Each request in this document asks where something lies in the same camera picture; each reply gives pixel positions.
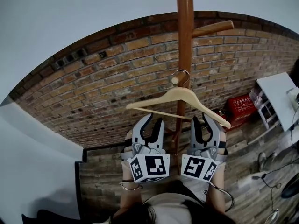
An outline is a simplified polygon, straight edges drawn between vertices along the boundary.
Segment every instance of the red box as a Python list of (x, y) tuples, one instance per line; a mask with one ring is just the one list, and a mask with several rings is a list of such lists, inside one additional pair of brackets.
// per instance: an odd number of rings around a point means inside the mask
[(249, 116), (257, 111), (249, 95), (230, 98), (226, 103), (227, 121), (230, 122), (232, 130), (244, 124)]

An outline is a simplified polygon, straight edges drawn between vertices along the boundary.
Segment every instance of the clothes hanger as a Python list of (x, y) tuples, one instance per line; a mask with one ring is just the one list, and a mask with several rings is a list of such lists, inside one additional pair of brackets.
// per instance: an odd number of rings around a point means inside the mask
[[(186, 83), (190, 79), (190, 74), (186, 70), (182, 70), (182, 71), (186, 72), (189, 75), (189, 78), (185, 81), (185, 83)], [(140, 111), (146, 111), (146, 112), (151, 112), (151, 113), (156, 113), (156, 114), (167, 115), (167, 116), (171, 116), (171, 117), (175, 117), (175, 118), (191, 120), (191, 118), (188, 118), (188, 117), (185, 117), (185, 116), (180, 116), (180, 115), (176, 115), (176, 114), (169, 114), (169, 113), (165, 113), (165, 112), (160, 112), (160, 111), (155, 111), (155, 110), (150, 110), (150, 109), (144, 109), (143, 108), (145, 106), (157, 105), (157, 104), (167, 103), (167, 102), (171, 102), (171, 101), (178, 101), (178, 100), (185, 101), (186, 103), (193, 106), (194, 108), (196, 108), (196, 109), (200, 110), (201, 112), (207, 114), (210, 118), (216, 120), (221, 125), (223, 125), (227, 128), (230, 128), (230, 123), (228, 121), (226, 121), (224, 118), (222, 118), (218, 114), (214, 113), (210, 109), (206, 108), (198, 100), (196, 94), (192, 90), (190, 90), (188, 88), (184, 88), (184, 87), (172, 88), (172, 89), (168, 90), (163, 96), (158, 97), (158, 98), (144, 100), (144, 101), (138, 101), (138, 102), (128, 104), (126, 106), (126, 109), (136, 109), (136, 110), (140, 110)]]

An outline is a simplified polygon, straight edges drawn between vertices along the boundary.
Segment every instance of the brick wall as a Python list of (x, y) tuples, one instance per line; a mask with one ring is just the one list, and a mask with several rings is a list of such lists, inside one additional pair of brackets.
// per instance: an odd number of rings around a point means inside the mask
[[(232, 19), (236, 29), (193, 40), (192, 89), (208, 108), (248, 93), (257, 78), (290, 72), (298, 34), (242, 14), (195, 12), (195, 27)], [(159, 97), (178, 68), (177, 14), (160, 14), (104, 29), (47, 59), (11, 91), (34, 118), (84, 147), (122, 142), (144, 115), (131, 102)], [(154, 109), (176, 113), (176, 102)], [(200, 115), (187, 106), (187, 116)], [(175, 119), (165, 117), (169, 128)]]

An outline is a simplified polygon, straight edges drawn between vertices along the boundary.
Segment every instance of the person's arm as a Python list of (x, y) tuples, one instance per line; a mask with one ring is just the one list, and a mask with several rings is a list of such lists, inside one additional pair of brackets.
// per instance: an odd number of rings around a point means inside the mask
[[(220, 141), (223, 142), (226, 141), (225, 132), (220, 133)], [(224, 148), (220, 148), (218, 150), (218, 154), (223, 155), (224, 152), (225, 152)], [(215, 186), (221, 189), (224, 189), (224, 169), (225, 169), (225, 163), (222, 163), (220, 166), (218, 166), (211, 179), (211, 182)], [(225, 212), (224, 193), (218, 191), (217, 189), (209, 185), (209, 189), (207, 191), (207, 196), (206, 196), (206, 204), (214, 208), (215, 210), (219, 211), (220, 213), (224, 213)]]
[[(128, 161), (122, 161), (122, 179), (123, 180), (133, 180), (132, 172), (129, 166)], [(124, 183), (123, 186), (128, 189), (135, 189), (139, 186), (138, 183)], [(125, 189), (122, 190), (121, 194), (121, 204), (120, 209), (114, 214), (114, 217), (128, 210), (133, 204), (141, 203), (141, 193), (140, 189), (136, 189), (134, 191), (127, 191)]]

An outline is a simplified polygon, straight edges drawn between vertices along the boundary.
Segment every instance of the metal hook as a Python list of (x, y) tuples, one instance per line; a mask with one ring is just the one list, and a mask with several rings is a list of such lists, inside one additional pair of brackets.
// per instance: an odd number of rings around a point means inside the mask
[(184, 87), (184, 85), (190, 80), (190, 73), (189, 73), (188, 71), (184, 70), (184, 69), (178, 69), (178, 70), (176, 70), (174, 73), (172, 73), (171, 75), (173, 76), (173, 75), (174, 75), (175, 73), (177, 73), (178, 71), (183, 71), (183, 72), (185, 72), (185, 73), (188, 74), (188, 79), (183, 83), (183, 87)]

